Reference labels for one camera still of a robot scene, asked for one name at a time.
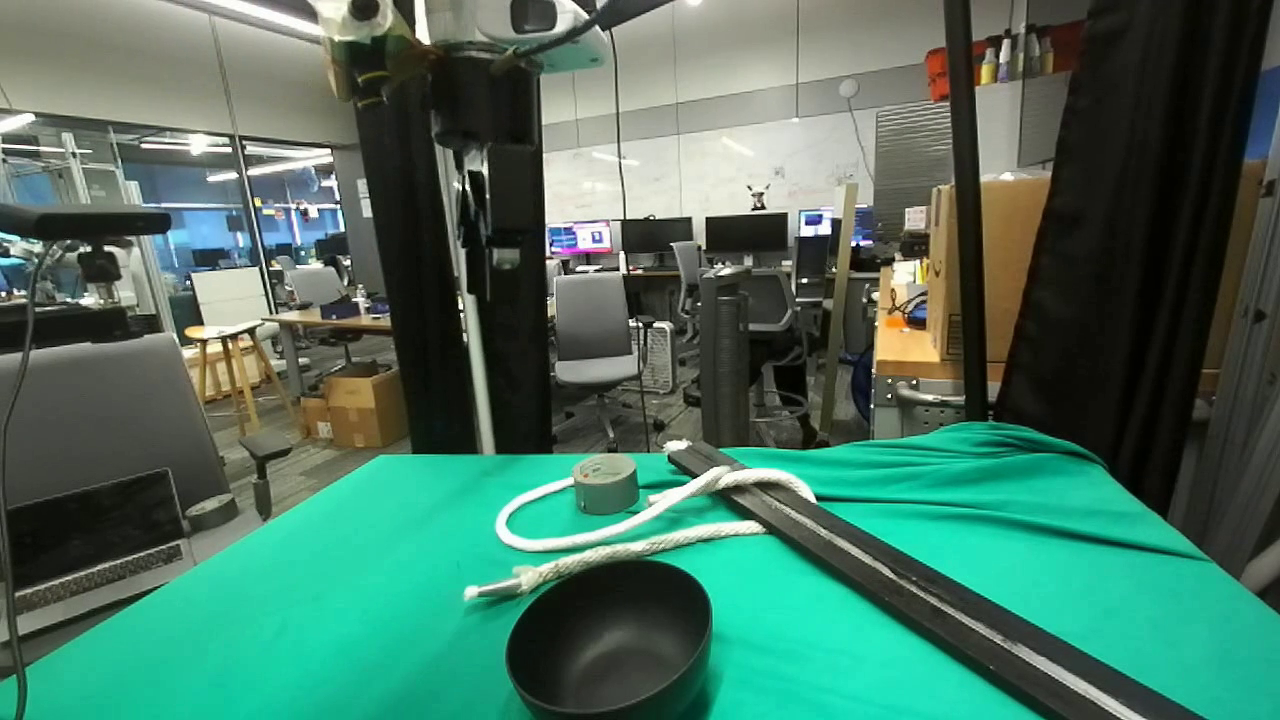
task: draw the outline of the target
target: white rope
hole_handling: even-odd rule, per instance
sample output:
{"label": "white rope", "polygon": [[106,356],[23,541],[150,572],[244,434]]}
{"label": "white rope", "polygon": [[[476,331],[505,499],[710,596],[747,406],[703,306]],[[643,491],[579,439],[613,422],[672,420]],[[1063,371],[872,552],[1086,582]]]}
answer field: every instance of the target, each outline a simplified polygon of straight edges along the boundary
{"label": "white rope", "polygon": [[521,536],[521,533],[510,533],[510,516],[521,509],[526,509],[526,505],[538,505],[538,499],[571,488],[571,479],[550,479],[550,482],[538,482],[532,491],[521,491],[495,510],[495,524],[490,524],[495,536],[506,547],[521,547],[521,552],[575,552],[575,554],[558,554],[558,560],[546,560],[546,564],[536,564],[536,566],[517,566],[506,581],[495,581],[495,582],[469,582],[464,601],[523,596],[523,590],[532,590],[538,582],[550,582],[558,574],[575,574],[575,572],[597,566],[597,564],[638,560],[638,554],[655,554],[655,552],[667,552],[667,547],[709,544],[709,541],[726,541],[726,536],[760,536],[763,524],[754,524],[754,518],[720,518],[720,524],[680,528],[680,533],[663,533],[663,536],[646,536],[646,541],[606,544],[606,541],[619,541],[619,536],[658,518],[663,510],[672,510],[674,505],[685,505],[692,495],[710,495],[710,491],[742,488],[742,482],[778,482],[778,488],[802,495],[809,505],[815,505],[811,488],[792,473],[775,473],[775,469],[710,469],[710,473],[703,473],[703,476],[695,476],[695,479],[689,479],[680,488],[646,495],[646,509],[628,516],[628,518],[619,518],[619,524],[606,524],[606,528],[597,528],[597,533],[575,533],[575,536]]}

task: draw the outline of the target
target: green tablecloth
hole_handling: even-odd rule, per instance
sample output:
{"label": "green tablecloth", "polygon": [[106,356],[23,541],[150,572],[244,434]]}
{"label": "green tablecloth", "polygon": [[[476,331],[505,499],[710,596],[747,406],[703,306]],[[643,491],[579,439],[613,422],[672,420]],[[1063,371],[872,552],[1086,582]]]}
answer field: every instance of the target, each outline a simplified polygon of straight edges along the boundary
{"label": "green tablecloth", "polygon": [[[1280,614],[1086,453],[1006,422],[737,453],[1202,715],[1280,715]],[[526,554],[495,509],[575,454],[378,454],[30,667],[48,715],[521,715],[526,601],[464,605]],[[643,454],[646,488],[680,476]],[[698,499],[685,518],[726,516]],[[521,516],[571,533],[571,495]],[[1026,715],[771,536],[685,547],[715,610],[710,715]]]}

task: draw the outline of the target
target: black bowl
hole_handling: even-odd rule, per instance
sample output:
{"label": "black bowl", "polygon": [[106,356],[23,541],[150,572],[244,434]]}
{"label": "black bowl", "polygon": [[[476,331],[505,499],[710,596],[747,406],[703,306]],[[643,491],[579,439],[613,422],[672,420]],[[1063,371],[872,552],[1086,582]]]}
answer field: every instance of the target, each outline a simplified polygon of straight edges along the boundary
{"label": "black bowl", "polygon": [[703,699],[709,590],[672,564],[579,572],[526,605],[506,672],[536,715],[689,715]]}

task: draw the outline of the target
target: trash bin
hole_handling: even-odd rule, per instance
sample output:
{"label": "trash bin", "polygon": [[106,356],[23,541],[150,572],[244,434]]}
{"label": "trash bin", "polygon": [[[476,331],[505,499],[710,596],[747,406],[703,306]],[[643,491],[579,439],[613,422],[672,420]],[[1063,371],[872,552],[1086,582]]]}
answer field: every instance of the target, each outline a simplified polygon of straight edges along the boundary
{"label": "trash bin", "polygon": [[895,378],[891,400],[899,410],[899,434],[965,420],[965,387],[951,378]]}

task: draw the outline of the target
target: black strap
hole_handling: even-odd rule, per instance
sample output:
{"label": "black strap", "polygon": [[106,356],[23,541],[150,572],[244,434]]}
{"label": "black strap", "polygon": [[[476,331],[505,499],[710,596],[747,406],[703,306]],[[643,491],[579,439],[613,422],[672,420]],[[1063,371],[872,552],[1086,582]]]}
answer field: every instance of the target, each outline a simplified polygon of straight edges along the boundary
{"label": "black strap", "polygon": [[[672,448],[667,459],[689,476],[740,469],[710,442]],[[723,499],[1047,715],[1196,715],[788,488],[730,488]]]}

